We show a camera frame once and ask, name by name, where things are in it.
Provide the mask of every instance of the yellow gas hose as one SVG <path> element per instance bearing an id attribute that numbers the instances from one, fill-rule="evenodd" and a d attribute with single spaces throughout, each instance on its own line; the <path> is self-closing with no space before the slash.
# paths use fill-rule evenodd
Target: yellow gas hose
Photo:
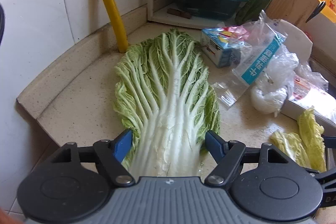
<path id="1" fill-rule="evenodd" d="M 121 20 L 115 0 L 103 0 L 107 14 L 109 15 L 113 27 L 119 52 L 124 53 L 128 48 L 127 35 L 124 24 Z"/>

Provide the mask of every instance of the clear plastic packaging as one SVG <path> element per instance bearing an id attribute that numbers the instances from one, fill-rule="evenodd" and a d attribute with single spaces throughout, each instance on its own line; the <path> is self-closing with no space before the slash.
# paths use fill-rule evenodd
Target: clear plastic packaging
<path id="1" fill-rule="evenodd" d="M 226 109 L 241 97 L 248 87 L 258 78 L 272 56 L 285 41 L 286 34 L 277 32 L 276 26 L 264 11 L 259 20 L 237 28 L 230 39 L 241 40 L 245 32 L 250 33 L 244 46 L 232 51 L 231 71 L 222 82 L 213 85 L 220 102 Z"/>
<path id="2" fill-rule="evenodd" d="M 298 65 L 296 54 L 281 45 L 251 89 L 251 102 L 256 110 L 278 115 L 287 97 L 285 86 L 294 86 L 294 69 Z"/>
<path id="3" fill-rule="evenodd" d="M 313 72 L 308 62 L 300 64 L 296 68 L 295 72 L 297 75 L 303 79 L 306 79 L 308 82 L 317 86 L 319 89 L 328 92 L 329 82 L 319 72 Z"/>

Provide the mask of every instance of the white shelf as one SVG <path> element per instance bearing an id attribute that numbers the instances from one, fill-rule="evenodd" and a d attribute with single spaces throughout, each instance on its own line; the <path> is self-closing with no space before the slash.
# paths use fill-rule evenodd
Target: white shelf
<path id="1" fill-rule="evenodd" d="M 193 16 L 191 19 L 178 17 L 174 15 L 167 14 L 167 9 L 178 9 L 175 3 L 172 3 L 159 11 L 156 11 L 151 18 L 148 20 L 155 21 L 159 23 L 165 23 L 170 25 L 176 25 L 180 27 L 186 27 L 186 28 L 194 28 L 194 29 L 205 29 L 205 28 L 216 28 L 217 24 L 220 23 L 220 20 L 213 20 L 213 19 L 207 19 L 207 18 L 201 18 L 201 17 L 195 17 Z M 234 23 L 232 20 L 227 20 L 226 25 L 230 26 Z"/>

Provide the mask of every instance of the cardboard box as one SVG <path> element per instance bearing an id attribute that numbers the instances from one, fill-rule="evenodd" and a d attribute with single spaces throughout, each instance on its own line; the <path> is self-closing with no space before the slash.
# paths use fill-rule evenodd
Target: cardboard box
<path id="1" fill-rule="evenodd" d="M 281 113 L 297 120 L 306 109 L 314 107 L 316 122 L 324 127 L 324 136 L 336 137 L 336 100 L 307 80 L 295 76 L 292 95 L 286 99 Z"/>
<path id="2" fill-rule="evenodd" d="M 229 43 L 229 39 L 236 28 L 225 27 L 202 30 L 202 50 L 218 68 L 230 65 L 232 50 L 240 49 L 243 45 L 242 41 Z"/>

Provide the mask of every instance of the metal screw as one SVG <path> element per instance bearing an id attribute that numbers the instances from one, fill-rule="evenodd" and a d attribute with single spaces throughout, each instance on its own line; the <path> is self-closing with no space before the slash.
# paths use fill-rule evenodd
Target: metal screw
<path id="1" fill-rule="evenodd" d="M 117 176 L 115 181 L 119 184 L 129 184 L 133 179 L 130 176 Z"/>
<path id="2" fill-rule="evenodd" d="M 208 177 L 208 182 L 213 185 L 218 185 L 224 182 L 224 178 L 213 175 Z"/>

